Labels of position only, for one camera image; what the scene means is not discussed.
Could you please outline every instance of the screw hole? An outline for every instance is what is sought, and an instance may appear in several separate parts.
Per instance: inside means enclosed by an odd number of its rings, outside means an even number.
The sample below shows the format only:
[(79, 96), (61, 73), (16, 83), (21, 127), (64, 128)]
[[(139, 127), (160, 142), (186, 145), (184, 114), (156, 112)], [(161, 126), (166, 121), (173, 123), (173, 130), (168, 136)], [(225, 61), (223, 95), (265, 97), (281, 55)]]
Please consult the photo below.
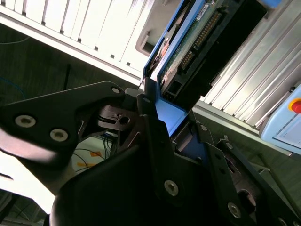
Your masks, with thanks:
[(218, 160), (221, 160), (221, 159), (222, 159), (218, 154), (215, 154), (215, 157), (216, 157)]
[(220, 168), (220, 172), (221, 172), (222, 174), (226, 174), (226, 172), (225, 172), (223, 169), (221, 169), (221, 168)]
[(55, 133), (55, 137), (62, 138), (64, 135), (61, 132)]
[(27, 118), (22, 118), (21, 119), (21, 123), (23, 123), (23, 124), (29, 124), (29, 123), (31, 123), (31, 120), (27, 119)]
[(171, 191), (174, 191), (174, 186), (173, 186), (173, 185), (168, 185), (168, 187), (169, 187), (169, 189), (170, 189)]
[(119, 121), (119, 123), (121, 125), (125, 125), (125, 124), (128, 124), (130, 122), (130, 119), (128, 117), (122, 117)]
[(111, 89), (112, 89), (112, 91), (113, 91), (114, 93), (120, 93), (120, 90), (117, 89), (117, 88), (112, 87)]

